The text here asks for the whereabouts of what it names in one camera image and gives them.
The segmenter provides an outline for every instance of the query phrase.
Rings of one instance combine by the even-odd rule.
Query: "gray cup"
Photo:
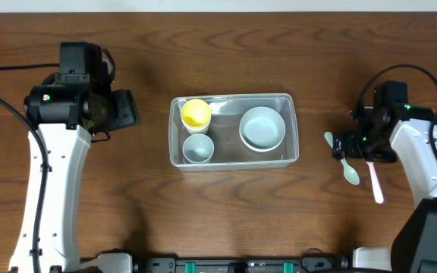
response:
[[[191,163],[210,163],[213,150],[213,141],[201,133],[189,136],[183,143],[183,154]]]

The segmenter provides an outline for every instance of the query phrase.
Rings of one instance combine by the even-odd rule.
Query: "wood grain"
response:
[[[330,158],[325,131],[354,126],[348,111],[365,82],[397,63],[437,76],[434,14],[0,14],[0,65],[57,62],[59,43],[106,47],[114,89],[133,90],[142,124],[93,145],[78,218],[82,256],[125,247],[140,256],[298,256],[390,245],[413,211],[400,163],[378,165],[385,204],[373,200],[367,166],[351,161],[351,186]],[[54,71],[0,72],[0,96],[23,110]],[[429,79],[400,69],[410,101],[434,107]],[[177,96],[290,93],[300,158],[284,169],[182,173],[168,155]],[[0,272],[24,213],[27,131],[0,107]]]

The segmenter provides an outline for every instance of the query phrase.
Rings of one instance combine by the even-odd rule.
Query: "white wall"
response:
[[[0,0],[0,12],[437,11],[437,0]]]

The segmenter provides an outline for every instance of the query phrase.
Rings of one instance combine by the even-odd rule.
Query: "stacked cup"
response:
[[[205,135],[211,119],[210,106],[201,99],[192,99],[181,109],[181,122],[191,134],[183,143],[183,154],[191,163],[209,163],[212,160],[213,141]]]

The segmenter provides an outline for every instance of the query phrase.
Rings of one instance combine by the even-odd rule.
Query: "rectangular container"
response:
[[[206,133],[215,146],[210,163],[190,164],[183,155],[183,142],[190,134],[181,122],[181,109],[191,99],[206,101],[212,110],[210,128]],[[285,120],[285,138],[270,152],[254,152],[247,148],[239,135],[242,116],[258,106],[276,110]],[[181,171],[282,168],[295,162],[300,155],[293,99],[284,93],[175,98],[171,101],[168,132],[170,160]]]

